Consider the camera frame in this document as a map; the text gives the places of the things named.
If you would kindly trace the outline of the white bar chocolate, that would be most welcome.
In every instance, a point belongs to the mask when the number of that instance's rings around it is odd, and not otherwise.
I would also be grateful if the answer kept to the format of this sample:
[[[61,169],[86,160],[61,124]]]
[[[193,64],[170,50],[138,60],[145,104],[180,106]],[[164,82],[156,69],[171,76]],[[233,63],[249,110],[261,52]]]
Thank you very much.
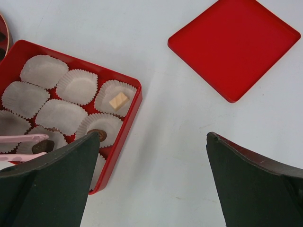
[[[129,101],[129,98],[123,93],[120,92],[117,94],[113,99],[109,101],[109,104],[111,107],[118,111],[121,107],[123,107],[127,102]]]

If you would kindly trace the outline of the red chocolate box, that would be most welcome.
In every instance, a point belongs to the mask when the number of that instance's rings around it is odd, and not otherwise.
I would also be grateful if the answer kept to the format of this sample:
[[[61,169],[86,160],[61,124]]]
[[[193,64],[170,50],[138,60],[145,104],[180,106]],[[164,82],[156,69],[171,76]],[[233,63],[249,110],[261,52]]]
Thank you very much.
[[[127,135],[143,99],[141,83],[135,78],[104,68],[102,66],[66,55],[26,40],[18,40],[14,45],[12,45],[5,58],[0,62],[0,91],[4,92],[10,83],[19,81],[19,75],[26,61],[31,57],[40,54],[55,57],[65,62],[72,70],[82,69],[97,74],[99,87],[101,87],[106,81],[118,80],[137,89],[126,116],[121,118],[123,121],[122,128],[118,133],[114,144],[110,147],[101,148],[99,150],[106,162],[95,189],[89,192],[90,195],[93,195],[106,187],[114,170],[119,154],[123,148]]]

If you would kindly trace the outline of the milk leaf shaped chocolate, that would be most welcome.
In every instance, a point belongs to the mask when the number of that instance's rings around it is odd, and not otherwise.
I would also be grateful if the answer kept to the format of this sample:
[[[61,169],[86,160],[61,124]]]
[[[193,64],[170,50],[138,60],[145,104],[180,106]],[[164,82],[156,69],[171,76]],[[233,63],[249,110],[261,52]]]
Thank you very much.
[[[91,133],[91,132],[97,132],[98,136],[99,136],[99,141],[103,142],[106,138],[107,138],[107,133],[104,130],[100,130],[100,129],[92,129],[89,130],[87,132],[87,134]]]

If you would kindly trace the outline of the pink metal tongs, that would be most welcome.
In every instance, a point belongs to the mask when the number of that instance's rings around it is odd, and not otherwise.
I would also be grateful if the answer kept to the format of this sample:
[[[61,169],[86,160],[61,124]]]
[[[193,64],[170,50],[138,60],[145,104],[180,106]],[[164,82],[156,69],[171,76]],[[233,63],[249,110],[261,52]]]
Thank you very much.
[[[12,142],[41,142],[43,140],[48,139],[49,136],[46,134],[31,134],[31,135],[16,135],[16,136],[1,136],[0,142],[1,143],[12,143]],[[38,158],[40,156],[45,155],[46,152],[41,152],[38,154],[1,154],[0,160],[1,161],[8,161],[8,162],[27,162],[32,159]]]

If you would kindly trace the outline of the red box lid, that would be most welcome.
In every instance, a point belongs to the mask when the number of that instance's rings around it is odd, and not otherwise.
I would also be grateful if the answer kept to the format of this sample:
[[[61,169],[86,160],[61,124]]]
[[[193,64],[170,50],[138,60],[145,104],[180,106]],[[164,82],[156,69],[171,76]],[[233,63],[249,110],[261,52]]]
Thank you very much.
[[[301,38],[256,0],[219,0],[168,39],[168,47],[230,103]]]

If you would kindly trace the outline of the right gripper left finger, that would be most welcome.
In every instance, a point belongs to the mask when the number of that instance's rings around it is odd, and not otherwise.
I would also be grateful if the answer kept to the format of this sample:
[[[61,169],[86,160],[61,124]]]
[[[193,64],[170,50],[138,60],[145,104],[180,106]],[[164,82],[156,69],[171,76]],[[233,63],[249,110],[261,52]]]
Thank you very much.
[[[96,132],[0,171],[2,227],[78,227],[99,152]]]

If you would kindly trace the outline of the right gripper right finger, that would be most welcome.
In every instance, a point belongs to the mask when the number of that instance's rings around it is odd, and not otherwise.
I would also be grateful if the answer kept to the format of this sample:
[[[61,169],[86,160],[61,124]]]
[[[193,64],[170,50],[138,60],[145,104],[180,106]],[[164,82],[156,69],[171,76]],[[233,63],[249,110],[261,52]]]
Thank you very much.
[[[207,134],[206,151],[228,227],[301,227],[303,171]]]

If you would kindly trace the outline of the round red plate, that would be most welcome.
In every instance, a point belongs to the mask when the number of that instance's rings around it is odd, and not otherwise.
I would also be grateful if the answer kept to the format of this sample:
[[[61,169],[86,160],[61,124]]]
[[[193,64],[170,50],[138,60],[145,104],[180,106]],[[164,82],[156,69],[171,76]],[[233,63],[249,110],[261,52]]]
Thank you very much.
[[[9,27],[3,15],[0,15],[0,61],[7,55],[12,46],[13,39],[11,37]]]

